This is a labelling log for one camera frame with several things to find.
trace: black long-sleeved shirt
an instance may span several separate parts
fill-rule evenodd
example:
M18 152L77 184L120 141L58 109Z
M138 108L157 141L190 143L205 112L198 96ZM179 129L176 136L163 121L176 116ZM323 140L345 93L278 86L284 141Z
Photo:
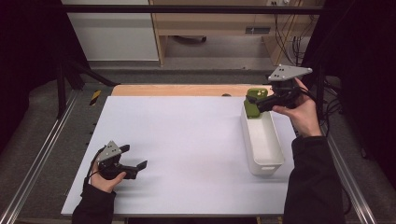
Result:
M292 142L294 169L285 202L285 224L345 223L341 183L327 139L296 138ZM72 223L111 224L116 193L88 185L81 194Z

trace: person's left hand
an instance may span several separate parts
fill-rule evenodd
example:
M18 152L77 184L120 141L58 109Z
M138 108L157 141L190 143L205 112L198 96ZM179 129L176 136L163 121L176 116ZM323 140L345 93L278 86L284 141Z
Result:
M111 193L114 187L116 187L126 176L126 173L122 172L117 175L116 178L112 180L106 180L99 174L98 169L98 163L94 162L92 167L93 175L91 176L91 185L107 193Z

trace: white tabletop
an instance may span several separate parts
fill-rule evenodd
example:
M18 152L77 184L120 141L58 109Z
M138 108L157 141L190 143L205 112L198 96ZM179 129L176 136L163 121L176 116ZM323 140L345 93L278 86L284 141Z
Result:
M62 210L80 201L94 154L114 140L131 149L123 165L148 167L116 188L115 214L125 217L227 217L282 214L294 167L289 118L273 114L285 163L252 175L240 121L243 97L110 96Z

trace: plastic storage box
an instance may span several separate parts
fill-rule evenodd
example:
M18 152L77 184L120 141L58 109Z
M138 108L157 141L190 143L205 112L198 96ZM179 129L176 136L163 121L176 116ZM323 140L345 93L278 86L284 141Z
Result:
M272 119L273 112L248 119L245 107L242 107L248 169L254 175L272 175L285 161Z

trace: wall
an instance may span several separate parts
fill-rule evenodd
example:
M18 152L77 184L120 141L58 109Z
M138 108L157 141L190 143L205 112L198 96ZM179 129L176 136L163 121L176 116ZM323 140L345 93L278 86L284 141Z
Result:
M64 4L148 5L147 0L63 0ZM68 13L88 61L158 61L149 14Z

